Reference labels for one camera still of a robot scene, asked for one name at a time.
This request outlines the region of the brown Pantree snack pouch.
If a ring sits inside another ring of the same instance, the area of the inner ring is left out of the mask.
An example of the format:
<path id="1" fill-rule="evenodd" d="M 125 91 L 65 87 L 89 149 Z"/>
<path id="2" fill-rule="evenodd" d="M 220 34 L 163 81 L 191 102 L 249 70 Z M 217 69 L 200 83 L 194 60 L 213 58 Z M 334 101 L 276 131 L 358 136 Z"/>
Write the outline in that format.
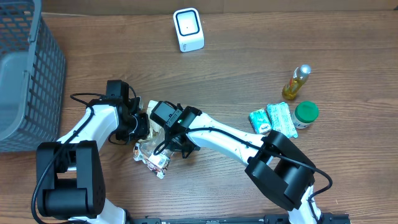
<path id="1" fill-rule="evenodd" d="M 168 149 L 154 155 L 154 149 L 164 140 L 164 136 L 164 129 L 149 119 L 149 135 L 144 140 L 138 140 L 133 149 L 133 159 L 142 161 L 159 179 L 164 178 L 173 155 Z"/>

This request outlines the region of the teal white carton pack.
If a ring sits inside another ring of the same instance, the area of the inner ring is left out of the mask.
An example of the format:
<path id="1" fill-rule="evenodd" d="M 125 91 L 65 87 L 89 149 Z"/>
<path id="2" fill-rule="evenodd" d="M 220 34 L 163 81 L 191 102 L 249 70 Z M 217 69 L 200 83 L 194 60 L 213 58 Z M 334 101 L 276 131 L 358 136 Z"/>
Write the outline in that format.
<path id="1" fill-rule="evenodd" d="M 249 120 L 256 134 L 265 134 L 272 129 L 271 122 L 264 108 L 250 112 Z"/>

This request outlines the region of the teal white packet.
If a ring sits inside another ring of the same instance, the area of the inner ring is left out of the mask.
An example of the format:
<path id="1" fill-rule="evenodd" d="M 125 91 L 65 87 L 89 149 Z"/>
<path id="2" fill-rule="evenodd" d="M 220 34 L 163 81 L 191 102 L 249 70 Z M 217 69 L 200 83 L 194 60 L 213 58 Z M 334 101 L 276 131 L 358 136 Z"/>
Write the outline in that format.
<path id="1" fill-rule="evenodd" d="M 284 134 L 287 138 L 298 138 L 298 133 L 293 125 L 290 108 L 287 103 L 268 104 L 266 111 L 273 130 Z"/>

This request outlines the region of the green white round jar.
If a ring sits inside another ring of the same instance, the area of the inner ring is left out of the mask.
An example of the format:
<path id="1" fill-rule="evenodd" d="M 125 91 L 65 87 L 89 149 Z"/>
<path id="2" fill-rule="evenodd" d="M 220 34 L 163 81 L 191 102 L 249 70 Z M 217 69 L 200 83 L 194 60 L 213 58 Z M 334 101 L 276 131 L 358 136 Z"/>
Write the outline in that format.
<path id="1" fill-rule="evenodd" d="M 292 113 L 292 122 L 297 129 L 309 127 L 319 115 L 318 106 L 311 101 L 303 101 Z"/>

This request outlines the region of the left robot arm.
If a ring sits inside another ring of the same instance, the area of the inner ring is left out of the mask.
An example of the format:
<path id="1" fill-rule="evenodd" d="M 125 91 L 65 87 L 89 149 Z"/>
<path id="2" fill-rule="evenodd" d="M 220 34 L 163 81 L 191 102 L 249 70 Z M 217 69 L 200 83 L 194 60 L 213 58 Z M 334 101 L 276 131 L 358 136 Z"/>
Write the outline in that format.
<path id="1" fill-rule="evenodd" d="M 92 93 L 85 115 L 66 135 L 42 142 L 36 150 L 37 184 L 31 213 L 37 223 L 54 217 L 60 223 L 132 223 L 130 213 L 106 198 L 99 151 L 115 137 L 116 145 L 145 139 L 149 118 L 132 86 L 109 80 L 106 93 Z"/>

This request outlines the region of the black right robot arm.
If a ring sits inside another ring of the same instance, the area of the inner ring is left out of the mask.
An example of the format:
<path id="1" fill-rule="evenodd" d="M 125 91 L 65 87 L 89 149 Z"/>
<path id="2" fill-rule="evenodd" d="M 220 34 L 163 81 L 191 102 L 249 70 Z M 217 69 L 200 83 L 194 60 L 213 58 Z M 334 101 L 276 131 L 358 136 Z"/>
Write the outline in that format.
<path id="1" fill-rule="evenodd" d="M 310 199 L 314 163 L 284 134 L 251 134 L 222 124 L 201 110 L 160 101 L 150 119 L 165 131 L 166 144 L 183 155 L 200 147 L 218 151 L 245 166 L 256 187 L 289 214 L 291 223 L 317 223 L 321 212 Z"/>

